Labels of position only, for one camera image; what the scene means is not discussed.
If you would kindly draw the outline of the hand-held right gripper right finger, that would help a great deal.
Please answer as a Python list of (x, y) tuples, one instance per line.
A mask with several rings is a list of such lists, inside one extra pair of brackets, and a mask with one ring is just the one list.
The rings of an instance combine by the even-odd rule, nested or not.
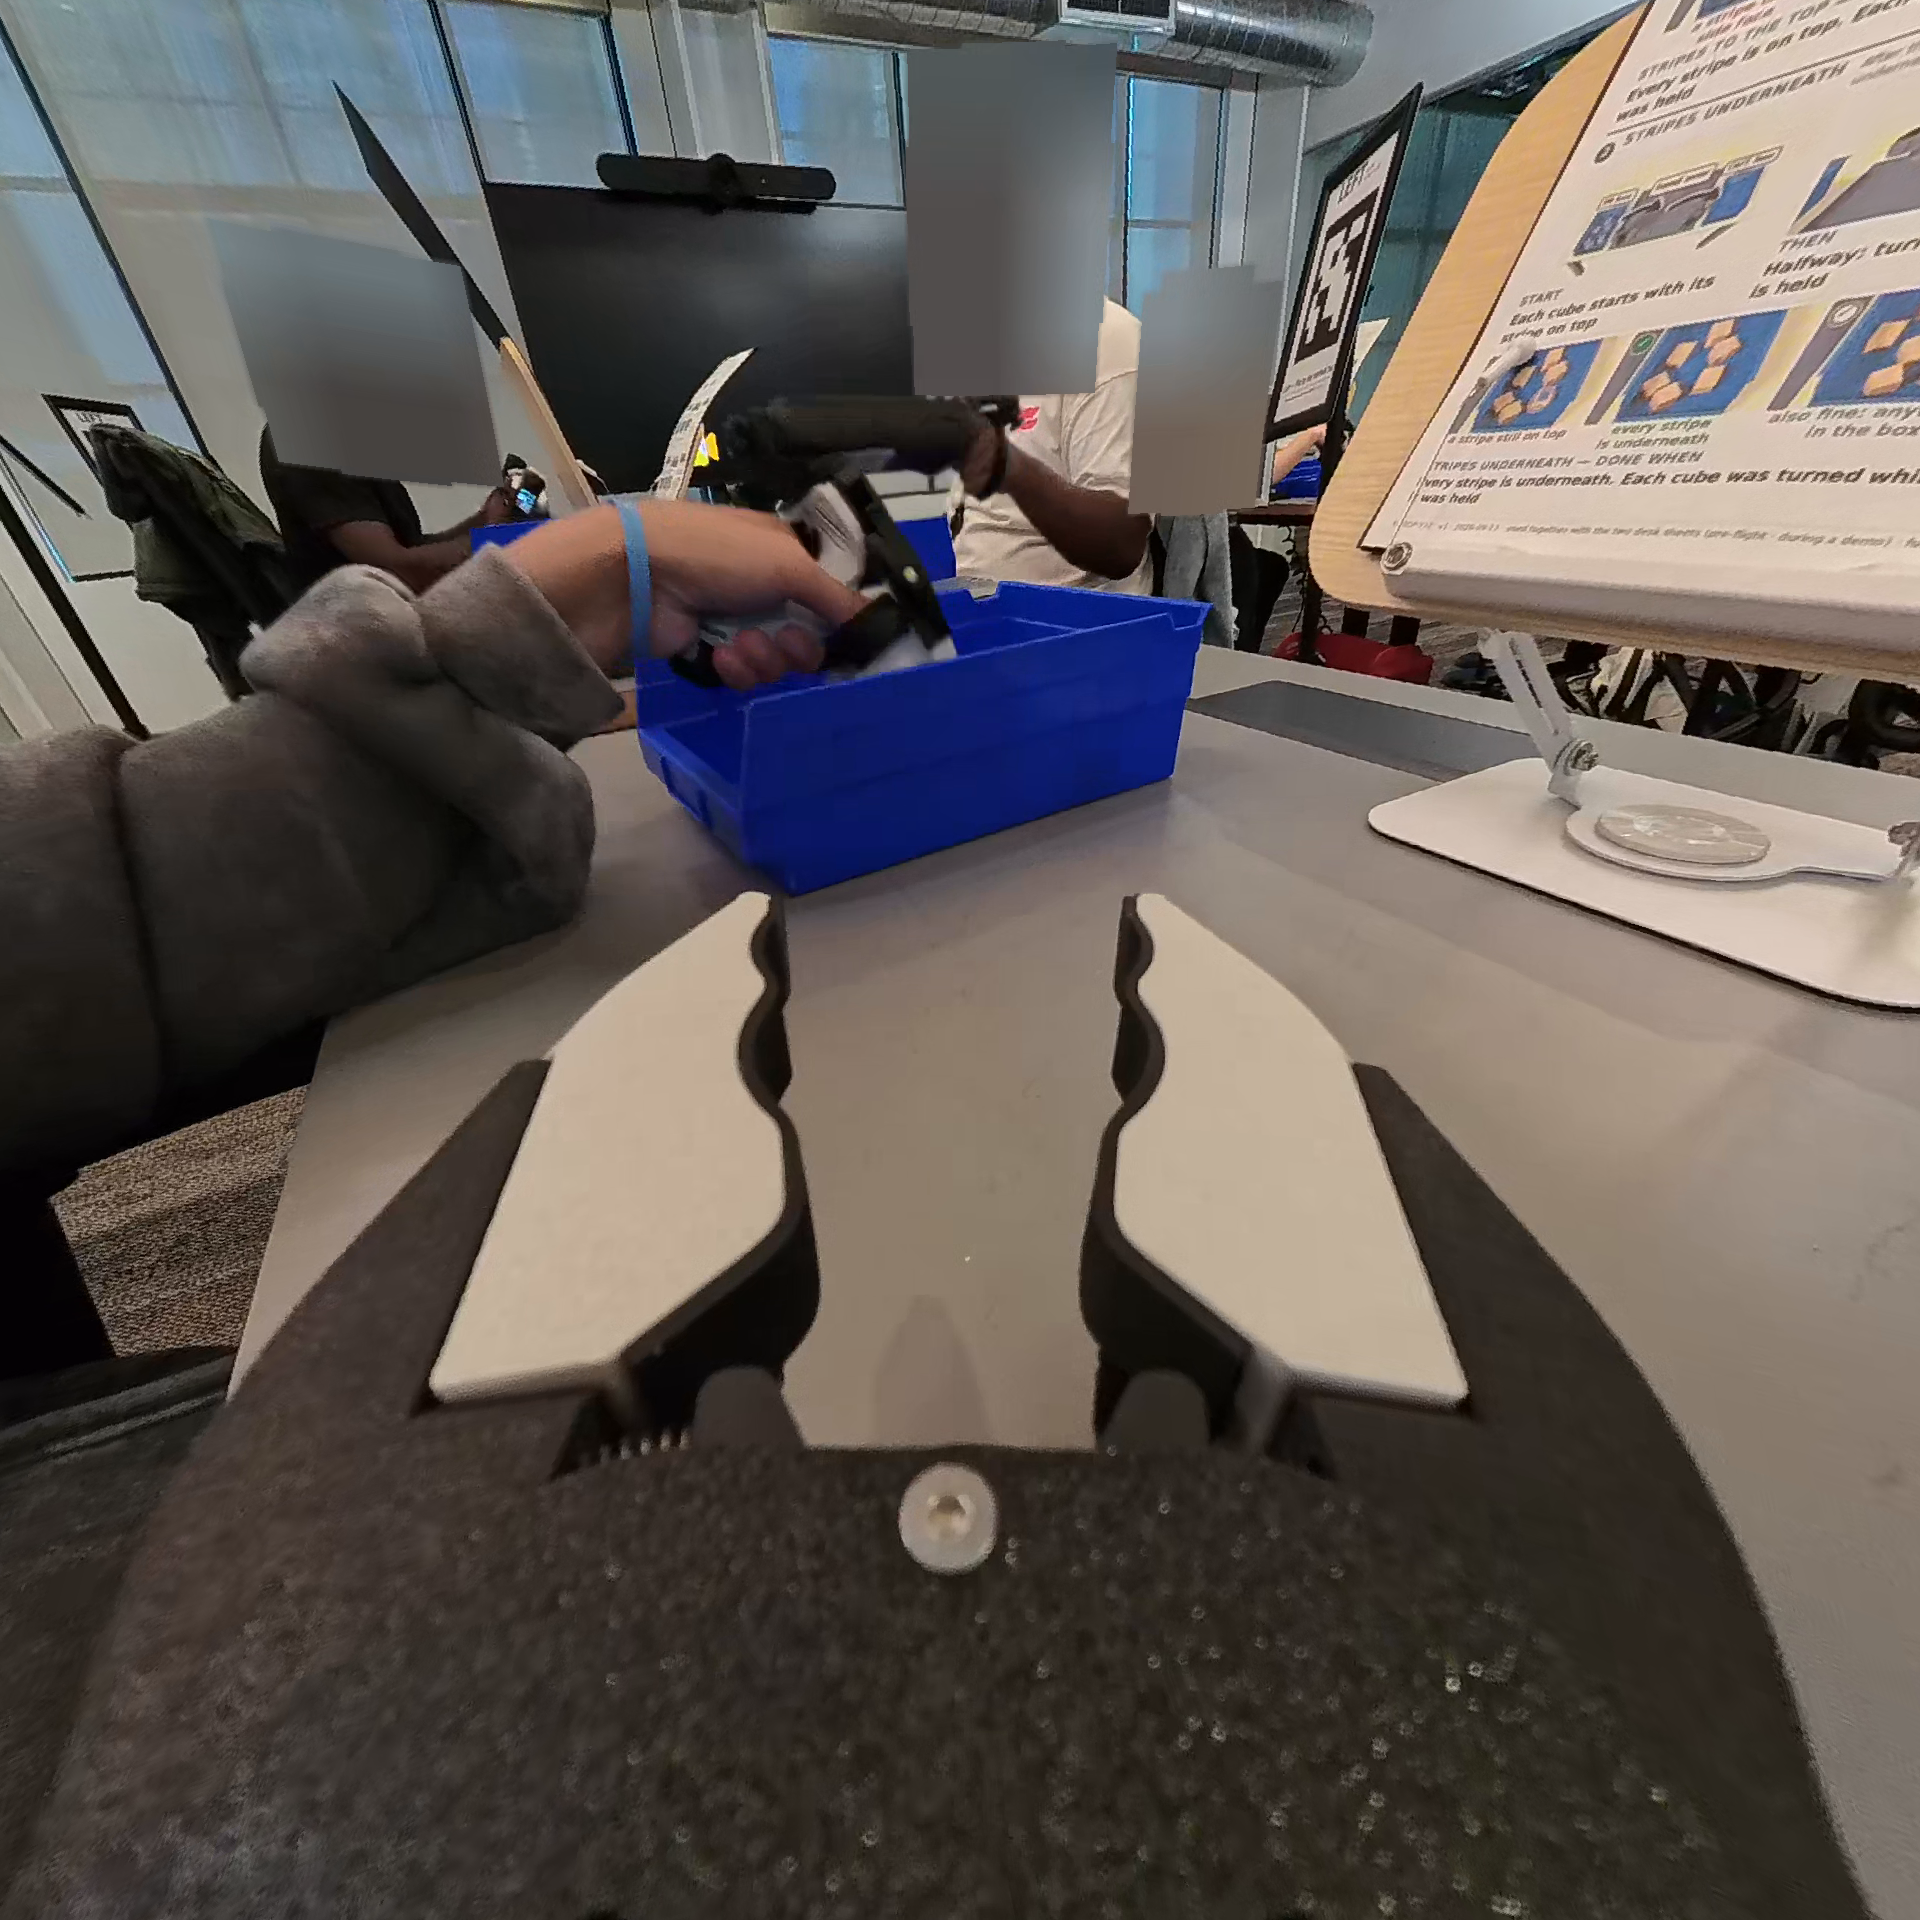
[(1097, 1426), (1171, 1377), (1272, 1451), (1333, 1400), (1452, 1417), (1470, 1382), (1359, 1068), (1289, 986), (1161, 891), (1116, 923), (1116, 1111), (1078, 1305)]

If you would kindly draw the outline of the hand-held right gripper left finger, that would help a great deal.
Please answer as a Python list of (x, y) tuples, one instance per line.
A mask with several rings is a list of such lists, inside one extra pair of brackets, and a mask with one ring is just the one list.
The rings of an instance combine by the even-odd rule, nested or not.
[(785, 905), (743, 891), (546, 1049), (434, 1406), (578, 1395), (661, 1445), (692, 1437), (709, 1387), (783, 1382), (822, 1298), (788, 998)]

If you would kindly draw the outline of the person's left forearm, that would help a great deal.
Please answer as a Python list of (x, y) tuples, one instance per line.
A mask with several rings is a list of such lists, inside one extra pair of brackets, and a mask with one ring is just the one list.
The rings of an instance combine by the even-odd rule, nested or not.
[(649, 636), (638, 533), (622, 499), (421, 591), (338, 567), (205, 719), (5, 746), (6, 1180), (578, 911), (597, 813), (572, 750), (619, 715), (604, 656)]

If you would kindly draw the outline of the person's left hand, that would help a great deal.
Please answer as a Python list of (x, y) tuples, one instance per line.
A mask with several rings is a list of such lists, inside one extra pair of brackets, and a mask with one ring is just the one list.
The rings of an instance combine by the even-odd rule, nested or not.
[(781, 518), (690, 499), (643, 503), (652, 562), (652, 657), (682, 656), (706, 628), (720, 683), (751, 692), (822, 666), (827, 640), (867, 609)]

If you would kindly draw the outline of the white paper sheet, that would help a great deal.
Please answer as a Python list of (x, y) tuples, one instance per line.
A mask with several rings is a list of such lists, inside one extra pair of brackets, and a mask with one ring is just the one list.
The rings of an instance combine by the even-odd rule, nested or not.
[(722, 390), (755, 354), (756, 348), (727, 354), (694, 387), (669, 436), (661, 469), (650, 488), (655, 499), (684, 499), (694, 485), (697, 469), (716, 462), (716, 452), (709, 449), (713, 439), (709, 418)]

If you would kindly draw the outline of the black display screen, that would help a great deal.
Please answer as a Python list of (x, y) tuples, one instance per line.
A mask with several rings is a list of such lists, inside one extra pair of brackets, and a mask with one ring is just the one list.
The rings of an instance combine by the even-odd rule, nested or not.
[(709, 419), (915, 387), (906, 214), (818, 163), (604, 153), (597, 186), (489, 181), (523, 350), (571, 449), (656, 483), (692, 395)]

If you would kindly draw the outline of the blue wristband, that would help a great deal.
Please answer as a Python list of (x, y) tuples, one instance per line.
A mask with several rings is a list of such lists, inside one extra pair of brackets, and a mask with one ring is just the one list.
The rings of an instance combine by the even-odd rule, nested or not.
[(655, 563), (643, 502), (632, 491), (616, 491), (608, 503), (619, 516), (629, 580), (629, 662), (638, 670), (655, 657)]

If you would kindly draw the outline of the grey jacket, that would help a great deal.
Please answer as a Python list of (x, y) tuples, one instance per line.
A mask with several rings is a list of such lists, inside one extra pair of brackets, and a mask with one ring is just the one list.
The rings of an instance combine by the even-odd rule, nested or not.
[(1157, 516), (1157, 595), (1207, 607), (1202, 643), (1232, 652), (1239, 643), (1232, 520), (1227, 512)]

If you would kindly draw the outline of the thin wooden board stand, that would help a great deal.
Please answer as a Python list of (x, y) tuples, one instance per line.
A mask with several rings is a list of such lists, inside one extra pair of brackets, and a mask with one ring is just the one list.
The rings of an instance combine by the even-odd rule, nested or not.
[(457, 245), (421, 200), (417, 187), (406, 179), (394, 156), (388, 153), (355, 99), (341, 83), (334, 85), (334, 93), (349, 123), (349, 132), (360, 156), (362, 168), (376, 191), (431, 261), (457, 270), (462, 282), (468, 312), (475, 323), (479, 323), (483, 333), (493, 342), (493, 348), (496, 348), (502, 378), (508, 390), (520, 402), (535, 430), (540, 456), (544, 458), (544, 468), (540, 468), (540, 472), (546, 478), (548, 506), (559, 516), (578, 514), (597, 506), (601, 502), (597, 483), (585, 462), (566, 441), (565, 427), (554, 407), (546, 400), (535, 366), (528, 354), (518, 346), (511, 323), (502, 317), (481, 282), (466, 268)]

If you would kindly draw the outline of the white stand with wooden board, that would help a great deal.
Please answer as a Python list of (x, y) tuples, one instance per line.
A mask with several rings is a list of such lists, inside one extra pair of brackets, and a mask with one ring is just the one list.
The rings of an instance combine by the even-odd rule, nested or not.
[(1436, 603), (1396, 587), (1384, 551), (1370, 543), (1649, 6), (1573, 60), (1500, 144), (1317, 510), (1308, 553), (1319, 581), (1381, 611), (1481, 626), (1535, 744), (1532, 758), (1387, 802), (1368, 823), (1399, 845), (1814, 993), (1915, 1014), (1915, 823), (1862, 828), (1611, 763), (1599, 723), (1556, 695), (1538, 642), (1600, 640), (1908, 685), (1916, 652)]

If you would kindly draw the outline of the red bag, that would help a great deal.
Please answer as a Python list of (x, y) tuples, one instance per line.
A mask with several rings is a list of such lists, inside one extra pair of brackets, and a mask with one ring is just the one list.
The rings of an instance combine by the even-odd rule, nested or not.
[(1435, 659), (1420, 645), (1423, 622), (1396, 617), (1389, 624), (1389, 637), (1368, 634), (1322, 631), (1313, 642), (1313, 664), (1396, 683), (1429, 685)]

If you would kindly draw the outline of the black white marker sign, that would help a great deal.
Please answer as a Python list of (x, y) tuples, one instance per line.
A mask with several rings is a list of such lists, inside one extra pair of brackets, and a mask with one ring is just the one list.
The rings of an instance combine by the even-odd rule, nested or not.
[(1268, 441), (1345, 414), (1360, 315), (1425, 93), (1414, 83), (1321, 186), (1271, 390)]

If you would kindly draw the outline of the dark cloth on tripod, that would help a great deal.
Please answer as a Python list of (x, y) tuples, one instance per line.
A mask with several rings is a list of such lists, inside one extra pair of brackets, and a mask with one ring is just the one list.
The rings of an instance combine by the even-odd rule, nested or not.
[(276, 520), (199, 452), (117, 419), (83, 437), (130, 529), (137, 597), (193, 628), (229, 700), (246, 700), (243, 656), (302, 591)]

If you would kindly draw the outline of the printed instruction sheet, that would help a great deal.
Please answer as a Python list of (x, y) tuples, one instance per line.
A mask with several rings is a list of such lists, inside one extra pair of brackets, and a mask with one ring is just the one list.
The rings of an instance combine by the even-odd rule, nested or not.
[(1918, 6), (1649, 4), (1368, 542), (1419, 601), (1916, 654)]

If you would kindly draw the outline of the silver air duct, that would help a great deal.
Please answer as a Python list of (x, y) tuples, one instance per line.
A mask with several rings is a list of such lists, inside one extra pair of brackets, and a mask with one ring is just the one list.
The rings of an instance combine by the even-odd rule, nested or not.
[(1308, 85), (1350, 82), (1376, 26), (1368, 6), (1350, 1), (899, 1), (882, 9), (960, 35), (1092, 35), (1145, 57)]

